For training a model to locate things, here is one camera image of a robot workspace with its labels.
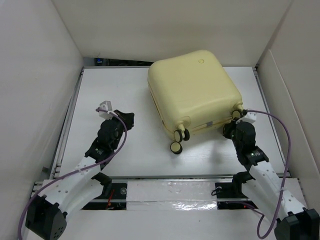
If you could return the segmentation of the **yellow hard-shell suitcase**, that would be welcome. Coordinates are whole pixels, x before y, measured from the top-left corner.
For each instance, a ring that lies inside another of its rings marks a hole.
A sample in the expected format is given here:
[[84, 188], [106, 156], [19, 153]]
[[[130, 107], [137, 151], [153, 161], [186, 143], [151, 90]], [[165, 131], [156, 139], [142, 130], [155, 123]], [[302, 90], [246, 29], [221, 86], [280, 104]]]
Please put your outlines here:
[[239, 119], [244, 109], [240, 91], [208, 50], [155, 61], [148, 69], [147, 84], [176, 155], [191, 135]]

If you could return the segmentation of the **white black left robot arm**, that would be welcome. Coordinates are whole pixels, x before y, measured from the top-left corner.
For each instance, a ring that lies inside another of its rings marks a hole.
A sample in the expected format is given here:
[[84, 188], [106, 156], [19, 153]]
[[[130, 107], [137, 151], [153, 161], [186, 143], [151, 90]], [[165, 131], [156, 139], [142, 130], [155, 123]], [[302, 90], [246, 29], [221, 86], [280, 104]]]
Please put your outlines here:
[[72, 172], [43, 185], [23, 210], [19, 226], [25, 226], [43, 240], [59, 239], [72, 214], [91, 200], [111, 194], [112, 180], [102, 170], [124, 146], [135, 114], [102, 108], [96, 111], [106, 117], [82, 160]]

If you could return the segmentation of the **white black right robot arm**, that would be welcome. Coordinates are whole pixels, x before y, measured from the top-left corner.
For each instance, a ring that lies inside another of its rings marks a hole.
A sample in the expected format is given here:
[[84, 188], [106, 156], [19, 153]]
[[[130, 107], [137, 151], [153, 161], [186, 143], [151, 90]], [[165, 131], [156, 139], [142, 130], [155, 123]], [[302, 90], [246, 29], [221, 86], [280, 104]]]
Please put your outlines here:
[[232, 140], [236, 156], [245, 171], [232, 177], [226, 185], [216, 184], [218, 198], [248, 198], [272, 222], [278, 240], [318, 240], [320, 215], [306, 208], [282, 186], [269, 158], [256, 145], [253, 124], [231, 121], [223, 126], [222, 135]]

